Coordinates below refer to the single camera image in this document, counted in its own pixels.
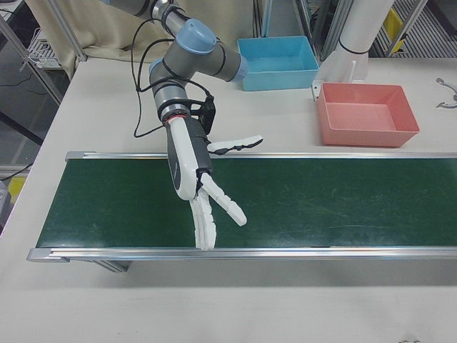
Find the beige curtain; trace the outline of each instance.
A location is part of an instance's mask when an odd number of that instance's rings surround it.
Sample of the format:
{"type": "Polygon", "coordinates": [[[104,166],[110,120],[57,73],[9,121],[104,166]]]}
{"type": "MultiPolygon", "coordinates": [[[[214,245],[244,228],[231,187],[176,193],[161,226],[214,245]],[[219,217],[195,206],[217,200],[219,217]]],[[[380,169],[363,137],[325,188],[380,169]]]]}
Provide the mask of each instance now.
{"type": "MultiPolygon", "coordinates": [[[[26,0],[26,3],[71,78],[77,67],[76,55],[52,10],[43,0],[26,0]]],[[[57,4],[88,56],[130,60],[132,38],[141,19],[99,0],[58,0],[57,4]]],[[[236,49],[238,38],[252,35],[251,0],[180,0],[179,4],[188,16],[202,20],[232,49],[236,49]]],[[[160,26],[146,24],[137,37],[134,60],[139,61],[144,49],[152,41],[165,37],[167,34],[160,26]]],[[[155,46],[146,61],[163,56],[167,49],[167,43],[155,46]]]]}

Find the blue bin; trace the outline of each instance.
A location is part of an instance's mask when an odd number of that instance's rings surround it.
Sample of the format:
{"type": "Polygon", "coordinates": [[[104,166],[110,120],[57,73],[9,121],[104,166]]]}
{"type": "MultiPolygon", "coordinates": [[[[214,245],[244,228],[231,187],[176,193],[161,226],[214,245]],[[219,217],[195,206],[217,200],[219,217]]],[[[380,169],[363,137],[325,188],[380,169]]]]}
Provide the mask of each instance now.
{"type": "Polygon", "coordinates": [[[310,88],[319,66],[305,36],[238,40],[249,64],[244,91],[310,88]]]}

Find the yellow object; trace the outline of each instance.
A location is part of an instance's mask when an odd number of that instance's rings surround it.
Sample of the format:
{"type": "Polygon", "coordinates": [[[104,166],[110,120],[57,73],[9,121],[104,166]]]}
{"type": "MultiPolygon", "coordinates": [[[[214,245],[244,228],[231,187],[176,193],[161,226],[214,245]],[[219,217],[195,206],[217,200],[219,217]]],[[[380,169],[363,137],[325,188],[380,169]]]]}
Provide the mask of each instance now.
{"type": "MultiPolygon", "coordinates": [[[[384,28],[387,31],[388,37],[393,41],[395,37],[397,37],[397,34],[403,27],[403,22],[400,19],[400,16],[398,13],[395,11],[395,9],[391,9],[386,17],[386,20],[384,20],[383,24],[384,28]]],[[[397,52],[398,50],[401,49],[403,46],[404,39],[401,39],[398,41],[397,45],[395,45],[395,48],[393,49],[393,52],[397,52]]]]}
{"type": "Polygon", "coordinates": [[[9,193],[11,194],[11,203],[15,204],[19,193],[21,193],[22,186],[26,181],[25,177],[14,177],[8,185],[9,193]]]}

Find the blue joint cap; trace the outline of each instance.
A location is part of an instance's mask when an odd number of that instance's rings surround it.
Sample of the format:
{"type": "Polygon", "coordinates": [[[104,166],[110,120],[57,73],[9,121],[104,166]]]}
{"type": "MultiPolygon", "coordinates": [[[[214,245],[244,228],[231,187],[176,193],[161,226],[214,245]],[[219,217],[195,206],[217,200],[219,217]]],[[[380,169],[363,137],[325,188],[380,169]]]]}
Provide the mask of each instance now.
{"type": "Polygon", "coordinates": [[[184,50],[197,55],[207,55],[214,50],[217,38],[207,25],[189,19],[176,35],[176,43],[184,50]]]}
{"type": "Polygon", "coordinates": [[[162,62],[162,59],[157,59],[157,60],[151,62],[151,64],[149,65],[149,75],[151,75],[152,69],[154,69],[154,67],[157,64],[159,64],[160,62],[162,62]]]}
{"type": "Polygon", "coordinates": [[[230,82],[240,82],[248,74],[248,71],[249,71],[248,61],[242,55],[240,55],[240,57],[241,57],[240,67],[238,68],[238,71],[236,72],[235,77],[232,80],[230,80],[230,82]]]}

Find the pink bin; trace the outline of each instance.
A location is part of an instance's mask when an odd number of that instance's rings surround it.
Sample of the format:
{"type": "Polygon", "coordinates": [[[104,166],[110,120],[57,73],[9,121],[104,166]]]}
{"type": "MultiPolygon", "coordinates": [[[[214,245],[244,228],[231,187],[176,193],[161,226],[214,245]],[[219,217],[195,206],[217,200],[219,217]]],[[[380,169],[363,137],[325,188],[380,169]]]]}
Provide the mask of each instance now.
{"type": "Polygon", "coordinates": [[[400,86],[324,83],[317,108],[324,144],[398,147],[419,133],[400,86]]]}

